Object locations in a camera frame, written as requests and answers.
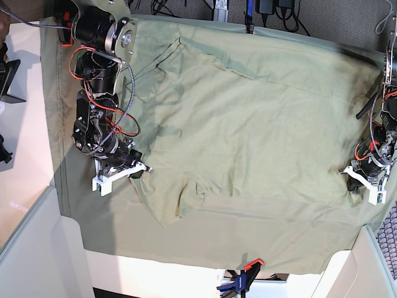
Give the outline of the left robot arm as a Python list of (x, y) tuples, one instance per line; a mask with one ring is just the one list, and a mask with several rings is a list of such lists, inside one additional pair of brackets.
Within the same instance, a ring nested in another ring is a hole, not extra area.
[(375, 188), (379, 200), (396, 163), (396, 34), (388, 43), (381, 85), (356, 118), (369, 116), (370, 135), (356, 144), (354, 159), (340, 172), (347, 174), (347, 190)]

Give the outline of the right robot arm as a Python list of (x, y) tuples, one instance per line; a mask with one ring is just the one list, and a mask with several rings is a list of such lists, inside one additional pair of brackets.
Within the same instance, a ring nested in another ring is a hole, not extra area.
[(69, 71), (81, 90), (76, 99), (72, 141), (96, 163), (96, 181), (139, 179), (151, 168), (132, 147), (135, 133), (121, 128), (135, 97), (130, 62), (137, 23), (123, 1), (73, 1), (77, 8), (71, 37), (81, 45), (73, 53)]

